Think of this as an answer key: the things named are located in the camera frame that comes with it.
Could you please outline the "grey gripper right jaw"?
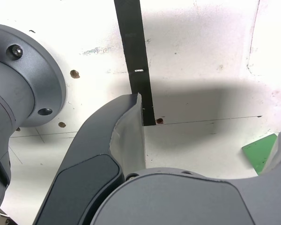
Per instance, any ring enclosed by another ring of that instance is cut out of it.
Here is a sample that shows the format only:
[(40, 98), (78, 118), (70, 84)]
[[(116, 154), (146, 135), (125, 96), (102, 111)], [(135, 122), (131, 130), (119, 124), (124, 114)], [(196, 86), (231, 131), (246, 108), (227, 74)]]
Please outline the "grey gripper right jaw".
[[(281, 157), (281, 132), (278, 135)], [(113, 191), (93, 225), (281, 225), (281, 160), (257, 177), (138, 176)]]

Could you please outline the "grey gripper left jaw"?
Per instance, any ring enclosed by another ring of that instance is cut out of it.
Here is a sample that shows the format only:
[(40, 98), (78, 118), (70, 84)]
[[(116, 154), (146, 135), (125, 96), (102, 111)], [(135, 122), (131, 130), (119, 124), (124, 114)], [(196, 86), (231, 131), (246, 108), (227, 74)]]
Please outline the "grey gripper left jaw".
[(81, 126), (56, 173), (36, 225), (88, 225), (126, 176), (145, 169), (140, 94), (122, 95)]

